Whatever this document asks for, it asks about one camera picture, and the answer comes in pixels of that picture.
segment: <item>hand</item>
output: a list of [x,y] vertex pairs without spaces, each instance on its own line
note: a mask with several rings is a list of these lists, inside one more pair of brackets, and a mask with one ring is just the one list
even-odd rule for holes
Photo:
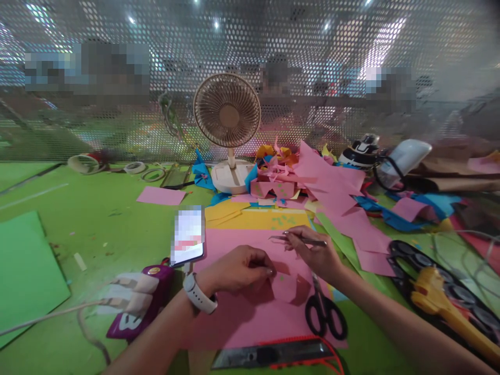
[[276,274],[264,250],[241,245],[196,275],[196,282],[207,296],[218,291],[235,292]]
[[[285,250],[296,250],[310,269],[323,280],[335,286],[342,279],[344,265],[335,251],[330,236],[315,232],[309,227],[298,226],[285,232],[288,243]],[[307,247],[300,237],[325,241],[327,246]]]

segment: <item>fan grille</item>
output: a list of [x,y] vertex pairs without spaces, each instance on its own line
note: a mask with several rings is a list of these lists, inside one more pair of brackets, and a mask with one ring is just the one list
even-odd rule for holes
[[255,135],[260,125],[260,102],[243,78],[230,73],[208,77],[193,103],[198,127],[211,142],[239,147]]

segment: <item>black scissors handle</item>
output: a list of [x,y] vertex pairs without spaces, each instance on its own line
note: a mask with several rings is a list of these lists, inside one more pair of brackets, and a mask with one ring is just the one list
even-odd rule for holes
[[[321,306],[319,304],[318,298],[321,298],[323,301],[323,306],[326,316],[324,316],[323,312],[321,311]],[[318,316],[319,330],[317,330],[314,324],[312,323],[313,320],[311,318],[311,314],[313,309],[316,310],[316,315]],[[337,314],[337,316],[339,317],[340,332],[337,330],[335,322],[333,321],[334,313]],[[328,327],[333,337],[336,338],[337,340],[343,340],[347,337],[347,322],[345,321],[344,314],[342,314],[342,312],[340,311],[340,309],[338,308],[338,306],[335,304],[334,301],[332,301],[329,298],[326,298],[323,295],[320,295],[319,297],[313,295],[309,297],[309,299],[307,300],[306,321],[307,325],[309,326],[309,329],[316,336],[324,337]]]

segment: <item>small electric fan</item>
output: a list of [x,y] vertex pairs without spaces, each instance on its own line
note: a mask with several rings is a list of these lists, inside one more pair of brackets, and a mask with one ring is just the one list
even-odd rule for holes
[[234,148],[247,143],[259,128],[260,102],[257,93],[247,81],[235,74],[215,74],[198,87],[193,112],[203,135],[228,149],[228,160],[212,168],[214,186],[223,193],[245,193],[245,179],[254,165],[235,159]]

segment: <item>purple power bank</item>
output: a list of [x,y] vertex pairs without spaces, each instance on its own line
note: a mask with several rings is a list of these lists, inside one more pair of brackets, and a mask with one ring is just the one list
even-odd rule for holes
[[148,266],[142,273],[157,278],[158,287],[153,293],[153,301],[147,311],[141,315],[119,313],[106,333],[109,339],[125,339],[131,343],[167,305],[170,288],[172,287],[174,270],[168,266]]

